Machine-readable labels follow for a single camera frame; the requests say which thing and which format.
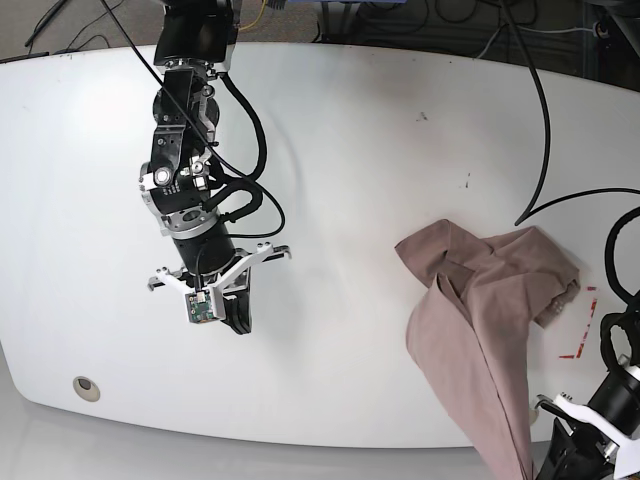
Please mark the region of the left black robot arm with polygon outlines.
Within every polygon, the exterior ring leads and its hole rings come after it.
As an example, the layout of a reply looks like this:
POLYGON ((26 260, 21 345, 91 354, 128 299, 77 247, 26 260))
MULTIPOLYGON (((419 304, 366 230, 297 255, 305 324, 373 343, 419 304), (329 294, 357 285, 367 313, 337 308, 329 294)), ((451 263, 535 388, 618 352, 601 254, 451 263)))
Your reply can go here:
POLYGON ((605 315, 599 327, 607 376, 590 400, 578 404, 565 393, 540 395, 536 405, 555 416, 539 479, 637 479, 639 477, 639 294, 620 283, 615 246, 622 229, 639 218, 637 208, 611 228, 605 243, 605 274, 624 310, 605 315))

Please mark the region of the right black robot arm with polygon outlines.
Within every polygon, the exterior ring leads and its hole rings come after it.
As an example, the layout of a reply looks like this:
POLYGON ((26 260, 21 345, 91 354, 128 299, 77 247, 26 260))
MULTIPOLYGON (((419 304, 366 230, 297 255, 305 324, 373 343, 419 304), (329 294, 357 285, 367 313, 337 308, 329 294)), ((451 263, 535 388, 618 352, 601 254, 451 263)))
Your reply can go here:
POLYGON ((158 270, 150 289, 172 285, 184 296, 193 324, 220 321, 236 334, 252 330, 251 269, 289 254, 267 234, 248 252, 235 246, 227 226, 257 212, 268 193, 258 183, 267 161, 264 128, 229 76, 239 33, 237 1, 167 1, 154 64, 163 71, 153 104, 156 128, 139 177, 141 196, 182 260, 158 270), (254 169, 236 173, 216 152, 219 79, 243 108, 258 144, 254 169))

